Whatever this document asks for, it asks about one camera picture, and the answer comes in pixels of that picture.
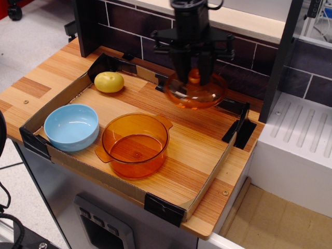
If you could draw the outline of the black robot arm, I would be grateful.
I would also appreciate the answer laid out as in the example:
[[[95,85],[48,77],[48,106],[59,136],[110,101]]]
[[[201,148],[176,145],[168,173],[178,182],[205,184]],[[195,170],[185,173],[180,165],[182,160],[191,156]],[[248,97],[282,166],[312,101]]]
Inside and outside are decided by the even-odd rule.
[[[219,10],[223,1],[210,7],[208,1],[170,1],[176,27],[153,31],[154,52],[171,58],[179,79],[187,83],[191,58],[198,58],[200,85],[207,85],[216,59],[233,59],[234,35],[210,26],[209,10]]]

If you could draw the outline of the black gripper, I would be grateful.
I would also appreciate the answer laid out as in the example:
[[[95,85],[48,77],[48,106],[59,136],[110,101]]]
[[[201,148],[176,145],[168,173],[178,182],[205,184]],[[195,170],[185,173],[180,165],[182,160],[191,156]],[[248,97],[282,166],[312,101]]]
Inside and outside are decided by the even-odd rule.
[[[198,69],[200,85],[210,82],[216,58],[234,58],[232,42],[234,35],[210,26],[209,10],[219,10],[222,6],[172,5],[176,26],[172,29],[153,31],[156,54],[170,54],[179,80],[187,84],[191,70],[191,56],[199,54]],[[203,46],[211,51],[203,51]]]

